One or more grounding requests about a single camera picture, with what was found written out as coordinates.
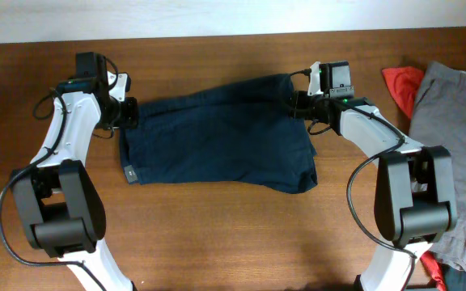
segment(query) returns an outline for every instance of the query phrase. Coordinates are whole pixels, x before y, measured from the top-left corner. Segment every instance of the red garment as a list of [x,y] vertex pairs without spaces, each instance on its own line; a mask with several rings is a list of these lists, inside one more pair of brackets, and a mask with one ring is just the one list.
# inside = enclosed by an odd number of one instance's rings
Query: red garment
[[429,273],[430,277],[436,281],[436,289],[438,291],[447,291],[445,282],[443,282],[442,269],[436,259],[434,259],[433,253],[426,251],[424,255],[420,257],[420,261],[422,262],[424,269]]
[[396,104],[411,119],[414,98],[424,78],[424,72],[413,67],[389,68],[382,70],[382,75]]

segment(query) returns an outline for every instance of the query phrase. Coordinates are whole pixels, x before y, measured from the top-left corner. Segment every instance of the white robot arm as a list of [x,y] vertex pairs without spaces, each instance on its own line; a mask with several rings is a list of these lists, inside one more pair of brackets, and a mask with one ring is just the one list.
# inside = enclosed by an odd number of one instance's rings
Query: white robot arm
[[[125,97],[129,76],[119,74],[111,62],[116,74],[108,72],[104,56],[80,53],[76,60],[75,78],[55,90],[52,123],[33,167],[14,173],[19,178],[11,179],[10,186],[32,247],[60,262],[78,262],[67,266],[85,290],[136,290],[105,243],[104,206],[84,165],[93,129],[134,128],[137,102]],[[311,77],[309,91],[299,91],[286,101],[290,115],[328,124],[379,167],[375,220],[388,247],[377,247],[354,286],[365,291],[400,290],[416,260],[455,226],[450,155],[442,147],[427,148],[405,136],[367,99],[354,99],[347,62],[316,62],[303,73]],[[428,190],[412,195],[410,176],[428,184]],[[55,192],[63,192],[66,202],[45,205],[42,199]],[[354,210],[352,214],[358,221]],[[0,234],[6,249],[23,263],[8,246],[2,227]]]

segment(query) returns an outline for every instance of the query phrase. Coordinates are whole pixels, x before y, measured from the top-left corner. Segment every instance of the pile of clothes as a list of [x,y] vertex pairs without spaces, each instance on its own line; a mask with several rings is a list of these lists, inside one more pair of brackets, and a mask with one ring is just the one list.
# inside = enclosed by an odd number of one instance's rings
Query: pile of clothes
[[[422,262],[442,290],[466,290],[466,72],[432,62],[383,70],[392,98],[411,119],[409,136],[426,146],[442,145],[452,156],[458,223]],[[440,269],[434,261],[443,263]]]

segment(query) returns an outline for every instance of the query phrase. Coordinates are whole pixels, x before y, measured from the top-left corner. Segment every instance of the dark blue cloth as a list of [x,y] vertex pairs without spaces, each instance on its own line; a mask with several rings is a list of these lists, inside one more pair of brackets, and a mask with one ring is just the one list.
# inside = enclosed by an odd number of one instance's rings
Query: dark blue cloth
[[466,291],[465,271],[458,271],[447,265],[443,265],[442,270],[447,291]]
[[122,167],[141,184],[240,181],[305,192],[317,185],[316,151],[303,120],[280,102],[293,90],[278,74],[145,103],[138,128],[121,131]]

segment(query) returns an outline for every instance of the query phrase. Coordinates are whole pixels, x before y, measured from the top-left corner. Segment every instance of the wooden table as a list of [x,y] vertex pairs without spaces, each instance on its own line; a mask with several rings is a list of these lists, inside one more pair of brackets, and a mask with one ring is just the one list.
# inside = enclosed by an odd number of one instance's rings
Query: wooden table
[[[431,60],[466,70],[466,28],[0,44],[0,190],[11,170],[28,164],[44,140],[49,122],[32,118],[34,103],[74,73],[74,55],[85,51],[102,53],[128,72],[129,95],[140,103],[300,70],[314,61],[347,60],[356,95],[371,98],[407,130],[380,70],[425,69]],[[296,78],[295,85],[306,90],[306,79]],[[122,272],[140,290],[351,284],[375,249],[345,201],[346,181],[364,157],[334,133],[311,140],[319,185],[292,196],[245,183],[129,186],[118,140],[93,139],[87,171],[106,207],[106,238]],[[354,188],[357,210],[374,233],[375,173],[368,167]],[[22,256],[48,259],[28,246],[10,196],[3,219]],[[413,282],[427,282],[422,268]],[[0,243],[0,289],[82,288],[67,268],[24,267]]]

